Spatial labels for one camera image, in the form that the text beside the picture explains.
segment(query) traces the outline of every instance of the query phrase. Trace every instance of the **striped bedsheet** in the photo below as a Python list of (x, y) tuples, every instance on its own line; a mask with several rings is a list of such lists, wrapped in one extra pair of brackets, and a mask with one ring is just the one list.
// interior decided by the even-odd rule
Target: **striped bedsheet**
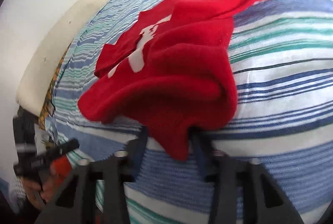
[[(104, 43), (162, 0), (111, 0), (81, 30), (64, 58), (53, 91), (60, 140), (76, 137), (68, 155), (100, 160), (135, 138), (139, 124), (87, 121), (77, 101), (95, 81)], [(333, 199), (333, 0), (268, 0), (234, 17), (229, 58), (239, 94), (234, 119), (209, 132), (218, 149), (258, 157), (305, 223), (315, 223)], [(207, 223), (212, 184), (198, 175), (192, 155), (172, 160), (149, 139), (140, 176), (125, 186), (132, 223)], [(103, 208), (103, 182), (97, 185)], [(242, 218), (242, 197), (237, 217)]]

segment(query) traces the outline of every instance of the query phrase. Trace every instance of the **red shirt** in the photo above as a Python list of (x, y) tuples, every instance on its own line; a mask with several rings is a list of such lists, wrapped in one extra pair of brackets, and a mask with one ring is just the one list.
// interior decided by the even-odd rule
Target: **red shirt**
[(185, 160), (187, 129), (223, 127), (237, 91), (227, 54), (233, 15), (258, 0), (164, 0), (105, 44), (100, 79), (78, 101), (89, 120), (124, 115), (146, 125), (172, 157)]

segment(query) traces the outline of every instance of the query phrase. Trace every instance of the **human finger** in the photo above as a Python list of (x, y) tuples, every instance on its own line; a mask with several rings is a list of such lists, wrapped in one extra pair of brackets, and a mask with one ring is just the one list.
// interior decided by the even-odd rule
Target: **human finger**
[(51, 190), (43, 191), (40, 193), (40, 195), (43, 200), (45, 200), (46, 202), (49, 202), (51, 200), (51, 198), (53, 197), (53, 191), (51, 191)]
[(31, 188), (35, 191), (41, 191), (41, 186), (37, 182), (31, 181), (30, 179), (27, 179), (27, 178), (22, 178), (21, 182), (22, 182), (24, 189)]
[(37, 209), (41, 210), (42, 206), (39, 204), (38, 200), (36, 199), (35, 192), (31, 188), (26, 189), (26, 195), (29, 202)]
[(49, 189), (52, 189), (54, 187), (54, 180), (53, 178), (50, 176), (47, 178), (47, 180), (45, 181), (45, 183), (43, 184), (43, 191), (47, 191)]

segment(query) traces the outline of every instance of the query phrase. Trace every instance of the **pillow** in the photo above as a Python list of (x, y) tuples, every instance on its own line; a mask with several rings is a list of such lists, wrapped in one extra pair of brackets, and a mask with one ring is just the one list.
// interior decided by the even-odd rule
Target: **pillow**
[(78, 0), (52, 27), (32, 56), (20, 81), (16, 99), (39, 116), (57, 65), (80, 29), (109, 0)]

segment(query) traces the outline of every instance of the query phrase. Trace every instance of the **white print on shirt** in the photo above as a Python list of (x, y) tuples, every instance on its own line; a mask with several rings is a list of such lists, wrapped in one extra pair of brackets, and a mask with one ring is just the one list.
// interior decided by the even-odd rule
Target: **white print on shirt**
[[(144, 67), (144, 55), (142, 53), (144, 45), (149, 42), (155, 35), (157, 30), (158, 24), (167, 22), (171, 19), (171, 15), (159, 20), (156, 24), (147, 26), (146, 28), (142, 29), (140, 34), (142, 34), (142, 38), (137, 43), (136, 50), (130, 54), (128, 58), (128, 62), (130, 64), (131, 69), (133, 72), (137, 73), (142, 70)], [(108, 78), (114, 75), (116, 72), (117, 66), (120, 64), (118, 63), (116, 66), (112, 68), (111, 71), (108, 73)]]

